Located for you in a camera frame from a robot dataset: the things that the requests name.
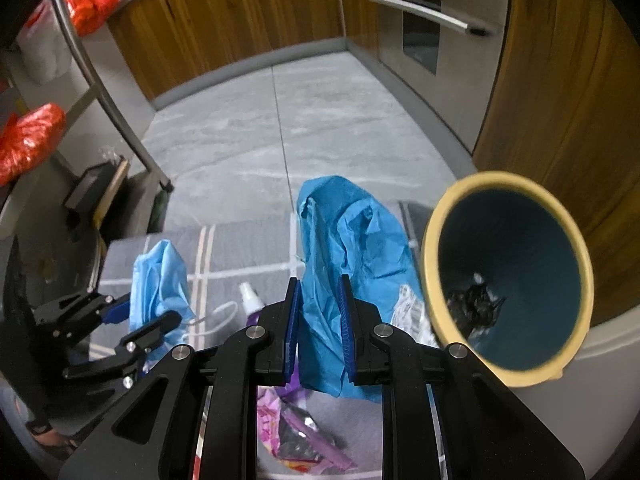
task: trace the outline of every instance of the silver bolt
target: silver bolt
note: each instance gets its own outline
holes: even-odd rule
[[[191,353],[191,349],[187,345],[178,345],[171,350],[171,357],[179,361],[180,359],[184,359]]]
[[[373,327],[373,333],[378,337],[389,337],[393,332],[393,327],[385,323],[381,323]]]
[[[453,345],[449,347],[449,353],[456,359],[464,359],[469,354],[469,350],[460,343],[453,343]]]
[[[249,339],[260,339],[263,335],[266,334],[266,332],[267,331],[264,329],[264,327],[260,325],[253,325],[246,329],[245,334]]]

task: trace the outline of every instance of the metal pole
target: metal pole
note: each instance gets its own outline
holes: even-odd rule
[[[156,173],[158,175],[160,185],[163,189],[171,191],[173,189],[171,181],[160,169],[160,166],[158,166],[156,161],[143,146],[142,142],[140,142],[138,136],[131,129],[131,126],[127,123],[127,120],[116,106],[116,103],[113,102],[113,98],[111,98],[109,91],[104,86],[102,79],[100,79],[100,76],[95,71],[80,38],[78,38],[78,35],[76,34],[76,28],[73,26],[73,23],[71,23],[71,18],[69,17],[65,0],[52,0],[52,3],[53,10],[56,13],[58,23],[60,24],[60,29],[62,30],[62,34],[65,37],[69,49],[71,50],[71,54],[80,67],[80,72],[82,72],[82,75],[89,83],[89,86],[95,87],[100,106],[102,106],[102,109],[110,118],[116,129],[120,132],[124,141],[133,150],[133,153],[136,154],[137,158],[140,159],[140,162],[144,164],[145,168],[147,168],[151,173]]]

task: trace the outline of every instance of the wooden cabinet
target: wooden cabinet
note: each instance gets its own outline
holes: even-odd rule
[[[347,38],[378,58],[378,12],[369,0],[342,0]]]
[[[610,0],[511,0],[473,154],[545,186],[593,261],[593,323],[640,303],[640,46]]]
[[[150,100],[226,64],[342,34],[338,0],[133,0],[109,27]]]

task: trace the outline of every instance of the oven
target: oven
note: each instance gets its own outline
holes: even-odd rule
[[[498,69],[509,0],[371,0],[380,61],[471,152]]]

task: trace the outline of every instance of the trash can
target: trash can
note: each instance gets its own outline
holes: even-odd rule
[[[442,345],[465,343],[509,387],[560,378],[590,326],[584,239],[551,193],[516,174],[447,190],[424,233],[422,280]]]

